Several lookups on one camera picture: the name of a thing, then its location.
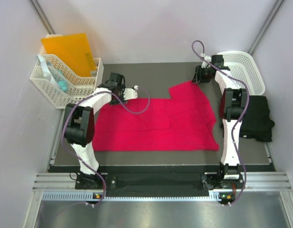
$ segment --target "white wall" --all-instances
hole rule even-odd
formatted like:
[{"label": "white wall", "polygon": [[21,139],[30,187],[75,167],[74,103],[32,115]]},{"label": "white wall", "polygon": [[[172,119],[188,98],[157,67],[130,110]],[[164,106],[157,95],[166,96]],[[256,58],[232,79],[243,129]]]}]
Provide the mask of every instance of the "white wall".
[{"label": "white wall", "polygon": [[46,36],[27,0],[0,1],[0,228],[20,227],[57,110],[29,80]]},{"label": "white wall", "polygon": [[272,0],[39,0],[56,33],[85,32],[104,63],[194,62],[191,43],[208,55],[248,51]]},{"label": "white wall", "polygon": [[273,155],[293,187],[293,0],[285,2],[254,58],[275,121]]}]

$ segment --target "white laundry basket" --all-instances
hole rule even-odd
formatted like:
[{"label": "white laundry basket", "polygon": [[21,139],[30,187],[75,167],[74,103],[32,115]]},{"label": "white laundry basket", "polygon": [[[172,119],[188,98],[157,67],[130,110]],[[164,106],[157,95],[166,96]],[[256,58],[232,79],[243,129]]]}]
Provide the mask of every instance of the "white laundry basket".
[{"label": "white laundry basket", "polygon": [[30,79],[55,108],[63,109],[69,103],[77,103],[79,100],[91,95],[101,84],[104,67],[100,58],[94,58],[94,63],[97,67],[97,75],[95,77],[79,77],[56,55],[44,53],[45,50],[43,49],[41,54],[54,66],[48,66],[53,78],[56,82],[65,81],[68,91],[64,93],[60,88],[43,77],[39,61],[37,61]]},{"label": "white laundry basket", "polygon": [[265,84],[251,55],[243,51],[225,51],[218,55],[223,55],[224,66],[231,69],[232,77],[247,84],[250,95],[262,95],[265,92]]}]

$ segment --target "folded black fabric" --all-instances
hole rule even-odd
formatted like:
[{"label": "folded black fabric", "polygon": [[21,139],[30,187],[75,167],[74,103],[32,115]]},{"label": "folded black fabric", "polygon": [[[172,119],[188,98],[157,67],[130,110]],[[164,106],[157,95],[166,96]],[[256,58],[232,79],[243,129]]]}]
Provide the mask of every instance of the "folded black fabric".
[{"label": "folded black fabric", "polygon": [[265,96],[250,96],[249,106],[240,130],[240,137],[271,142],[274,121],[270,119],[269,113],[270,110]]}]

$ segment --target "red cloth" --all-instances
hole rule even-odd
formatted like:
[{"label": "red cloth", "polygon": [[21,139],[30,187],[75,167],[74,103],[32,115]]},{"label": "red cloth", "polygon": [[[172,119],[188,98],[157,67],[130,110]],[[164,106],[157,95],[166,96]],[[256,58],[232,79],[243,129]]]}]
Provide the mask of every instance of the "red cloth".
[{"label": "red cloth", "polygon": [[[149,108],[141,114],[132,114],[121,105],[102,107],[95,125],[94,150],[217,151],[212,136],[216,119],[198,85],[185,82],[169,92],[172,99],[151,99]],[[145,98],[126,104],[134,112],[146,105]]]}]

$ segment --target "reflective gray floor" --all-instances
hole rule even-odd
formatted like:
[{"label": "reflective gray floor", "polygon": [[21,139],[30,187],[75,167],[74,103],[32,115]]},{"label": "reflective gray floor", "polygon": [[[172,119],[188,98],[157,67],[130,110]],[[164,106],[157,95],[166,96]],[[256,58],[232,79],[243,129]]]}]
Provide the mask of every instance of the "reflective gray floor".
[{"label": "reflective gray floor", "polygon": [[102,202],[92,209],[44,201],[36,228],[289,228],[279,193],[245,192],[231,208],[217,202]]},{"label": "reflective gray floor", "polygon": [[[112,64],[104,66],[103,82],[111,72],[123,74],[127,87],[139,85],[155,98],[170,98],[168,88],[192,80],[196,63],[153,63],[153,64]],[[218,119],[220,91],[216,82],[200,85],[207,95]],[[146,97],[139,91],[139,97]],[[220,150],[213,151],[171,151],[171,152],[97,152],[101,165],[204,165],[218,164],[223,154],[224,139],[219,123],[213,128],[213,136]],[[240,154],[245,164],[269,164],[264,144],[254,139],[240,139]],[[76,158],[61,146],[55,165],[79,165]]]}]

